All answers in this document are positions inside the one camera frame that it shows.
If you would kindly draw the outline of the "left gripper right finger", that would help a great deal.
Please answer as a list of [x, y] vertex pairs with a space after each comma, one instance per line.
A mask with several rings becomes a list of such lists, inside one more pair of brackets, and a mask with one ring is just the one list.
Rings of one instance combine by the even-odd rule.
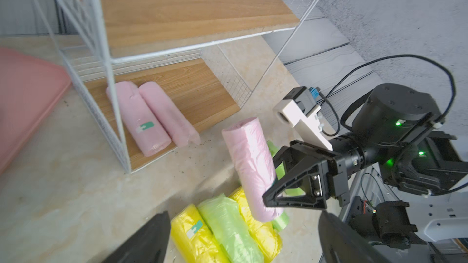
[[390, 262], [334, 214], [321, 213], [318, 233], [327, 263]]

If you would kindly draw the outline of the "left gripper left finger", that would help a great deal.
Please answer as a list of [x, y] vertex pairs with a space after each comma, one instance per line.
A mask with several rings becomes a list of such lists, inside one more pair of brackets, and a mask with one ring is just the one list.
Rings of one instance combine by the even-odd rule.
[[162, 263], [171, 232], [169, 213], [156, 214], [127, 241], [103, 260], [104, 263]]

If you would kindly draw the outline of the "pink bag roll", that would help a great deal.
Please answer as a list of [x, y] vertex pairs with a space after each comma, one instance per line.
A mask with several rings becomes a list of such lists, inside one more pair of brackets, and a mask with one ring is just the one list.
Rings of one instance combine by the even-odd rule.
[[144, 156], [150, 157], [167, 148], [172, 139], [155, 117], [139, 88], [129, 81], [115, 84], [121, 118]]
[[139, 92], [176, 146], [185, 147], [189, 143], [200, 145], [198, 131], [161, 86], [155, 82], [146, 82], [139, 87]]
[[244, 119], [222, 130], [222, 135], [252, 217], [260, 222], [270, 222], [279, 217], [283, 209], [267, 207], [263, 201], [263, 194], [274, 184], [277, 176], [259, 119]]

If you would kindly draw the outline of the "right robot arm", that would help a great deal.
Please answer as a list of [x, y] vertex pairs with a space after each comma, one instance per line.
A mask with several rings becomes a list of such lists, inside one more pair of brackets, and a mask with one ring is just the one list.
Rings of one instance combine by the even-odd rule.
[[[269, 208], [320, 210], [319, 237], [330, 263], [383, 263], [375, 246], [404, 250], [412, 245], [468, 235], [468, 165], [439, 131], [445, 118], [434, 99], [398, 84], [381, 84], [343, 114], [345, 135], [328, 140], [317, 117], [319, 105], [304, 86], [276, 106], [281, 121], [300, 135], [273, 158], [285, 175], [264, 194]], [[426, 196], [427, 204], [401, 200], [371, 203], [351, 192], [347, 181], [374, 164], [382, 182]]]

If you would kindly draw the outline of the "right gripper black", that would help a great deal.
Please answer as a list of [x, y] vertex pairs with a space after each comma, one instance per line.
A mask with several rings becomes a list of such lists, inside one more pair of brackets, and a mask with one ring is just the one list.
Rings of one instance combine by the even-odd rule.
[[285, 175], [262, 196], [268, 208], [326, 210], [333, 198], [341, 207], [351, 202], [347, 180], [364, 168], [366, 150], [354, 140], [333, 140], [333, 150], [303, 141], [290, 142], [274, 157]]

